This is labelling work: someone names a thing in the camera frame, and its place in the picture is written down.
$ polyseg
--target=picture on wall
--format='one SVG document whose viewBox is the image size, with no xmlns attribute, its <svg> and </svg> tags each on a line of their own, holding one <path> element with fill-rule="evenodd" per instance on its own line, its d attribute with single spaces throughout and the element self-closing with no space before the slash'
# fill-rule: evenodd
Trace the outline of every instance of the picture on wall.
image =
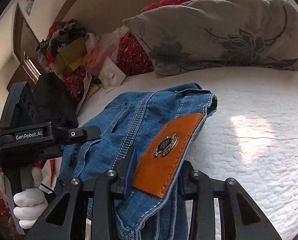
<svg viewBox="0 0 298 240">
<path fill-rule="evenodd" d="M 34 5 L 35 0 L 27 0 L 27 5 L 26 5 L 26 13 L 28 16 L 30 16 L 32 7 Z"/>
</svg>

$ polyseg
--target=white mattress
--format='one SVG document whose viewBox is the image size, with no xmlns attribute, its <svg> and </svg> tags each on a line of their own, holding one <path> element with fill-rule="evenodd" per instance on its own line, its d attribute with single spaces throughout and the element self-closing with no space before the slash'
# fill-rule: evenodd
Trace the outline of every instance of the white mattress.
<svg viewBox="0 0 298 240">
<path fill-rule="evenodd" d="M 128 77 L 121 87 L 101 89 L 86 101 L 79 123 L 123 92 L 158 91 L 188 82 L 211 90 L 219 103 L 186 159 L 211 178 L 236 178 L 282 239 L 291 240 L 298 232 L 298 72 L 229 67 L 165 78 L 155 73 Z M 220 239 L 218 209 L 216 214 Z"/>
</svg>

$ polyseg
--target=window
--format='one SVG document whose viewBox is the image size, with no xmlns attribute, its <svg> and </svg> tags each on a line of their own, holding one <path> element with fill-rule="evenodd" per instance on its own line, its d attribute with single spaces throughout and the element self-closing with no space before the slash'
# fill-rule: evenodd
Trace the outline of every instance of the window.
<svg viewBox="0 0 298 240">
<path fill-rule="evenodd" d="M 35 83 L 38 82 L 38 78 L 41 75 L 38 69 L 34 66 L 34 64 L 31 62 L 30 58 L 26 55 L 25 51 L 22 50 L 22 62 L 24 64 L 24 68 L 26 72 L 29 74 L 29 76 L 33 79 Z"/>
</svg>

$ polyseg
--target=gray pillow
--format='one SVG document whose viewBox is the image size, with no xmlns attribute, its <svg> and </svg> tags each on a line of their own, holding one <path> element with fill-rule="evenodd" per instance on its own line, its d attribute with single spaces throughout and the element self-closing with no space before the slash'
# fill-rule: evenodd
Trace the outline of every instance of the gray pillow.
<svg viewBox="0 0 298 240">
<path fill-rule="evenodd" d="M 193 0 L 123 22 L 162 75 L 232 65 L 298 70 L 298 13 L 286 0 Z"/>
</svg>

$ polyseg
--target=metal emblem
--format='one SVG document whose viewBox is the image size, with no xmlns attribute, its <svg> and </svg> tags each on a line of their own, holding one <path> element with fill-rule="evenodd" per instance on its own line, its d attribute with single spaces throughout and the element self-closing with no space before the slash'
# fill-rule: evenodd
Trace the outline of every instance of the metal emblem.
<svg viewBox="0 0 298 240">
<path fill-rule="evenodd" d="M 161 157 L 166 156 L 177 143 L 178 136 L 175 133 L 172 137 L 165 137 L 156 147 L 153 156 L 157 158 L 162 153 Z"/>
</svg>

